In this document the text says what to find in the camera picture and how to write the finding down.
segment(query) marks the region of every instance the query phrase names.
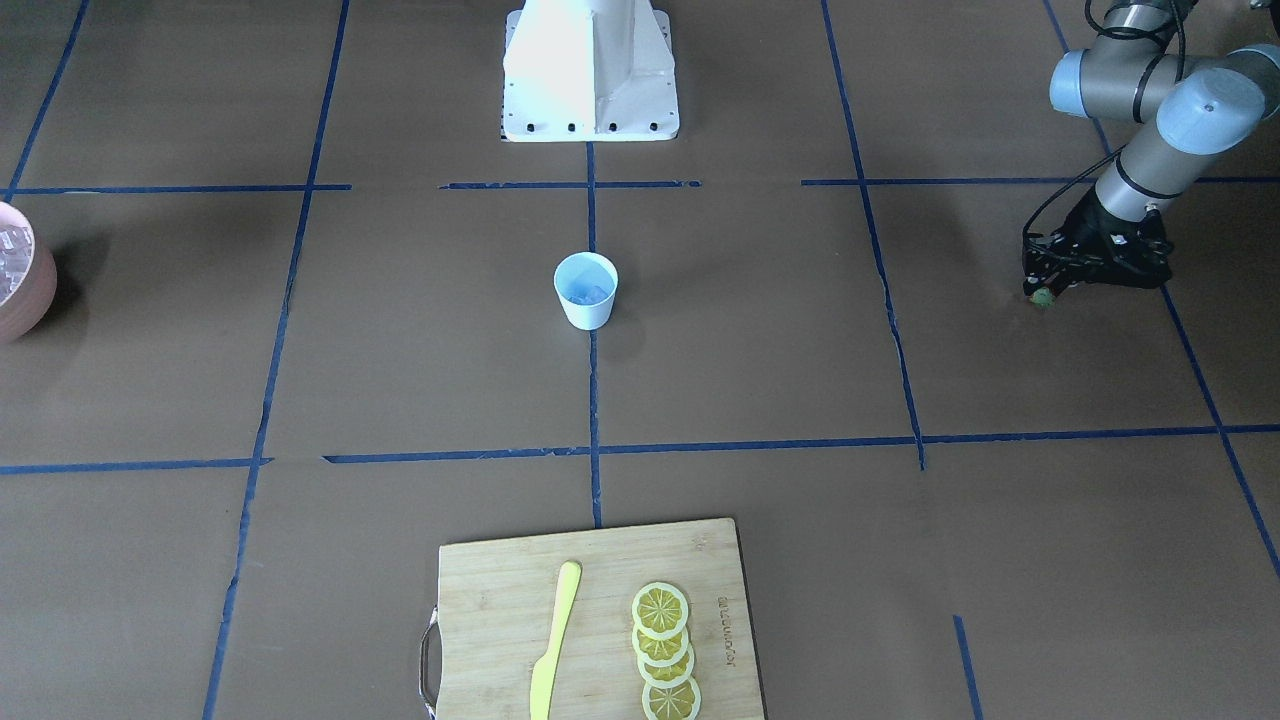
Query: cutting board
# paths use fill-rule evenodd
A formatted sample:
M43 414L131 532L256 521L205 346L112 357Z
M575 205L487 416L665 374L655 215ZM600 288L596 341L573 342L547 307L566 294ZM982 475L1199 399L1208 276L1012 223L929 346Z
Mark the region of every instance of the cutting board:
M764 719L737 529L724 518L442 546L440 720L527 720L566 560L582 580L550 720L644 720L631 598L654 580L689 598L698 717Z

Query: knife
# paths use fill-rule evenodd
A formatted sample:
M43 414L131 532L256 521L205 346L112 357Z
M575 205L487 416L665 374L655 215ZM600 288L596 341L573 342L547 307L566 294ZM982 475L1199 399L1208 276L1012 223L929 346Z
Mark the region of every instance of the knife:
M559 579L556 582L556 605L552 611L552 634L547 641L547 653L534 662L534 679L529 687L530 720L547 720L552 711L552 688L556 685L556 666L559 664L559 651L564 644L564 628L568 625L568 611L577 597L577 583L582 579L582 566L572 560L561 565Z

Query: pink bowl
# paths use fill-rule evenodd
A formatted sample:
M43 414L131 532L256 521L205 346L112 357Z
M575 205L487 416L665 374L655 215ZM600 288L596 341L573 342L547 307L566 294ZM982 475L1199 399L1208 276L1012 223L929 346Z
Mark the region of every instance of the pink bowl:
M33 243L27 275L18 283L13 295L0 300L0 345L3 345L33 328L49 311L49 306L54 302L54 291L58 290L58 270L54 268L54 254L36 237L26 215L12 205L0 202L0 225L27 228Z

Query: stack of lemon slices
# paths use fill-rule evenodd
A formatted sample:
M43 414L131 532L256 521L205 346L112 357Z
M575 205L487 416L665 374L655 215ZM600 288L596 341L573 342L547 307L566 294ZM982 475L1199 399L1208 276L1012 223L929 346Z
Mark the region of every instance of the stack of lemon slices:
M689 600L671 583L640 588L631 601L631 646L644 678L640 702L649 720L694 720L703 693L694 680L694 644L689 638Z

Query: cutting board handle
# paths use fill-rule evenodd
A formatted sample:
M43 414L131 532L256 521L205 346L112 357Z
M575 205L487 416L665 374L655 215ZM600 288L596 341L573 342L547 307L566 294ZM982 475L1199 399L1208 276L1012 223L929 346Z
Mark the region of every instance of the cutting board handle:
M422 698L422 706L426 707L426 716L429 720L435 720L435 693L426 687L426 652L431 646L431 630L435 630L435 637L440 637L439 629L440 621L440 606L431 609L431 619L426 621L426 632L422 633L422 653L421 661L417 664L417 696Z

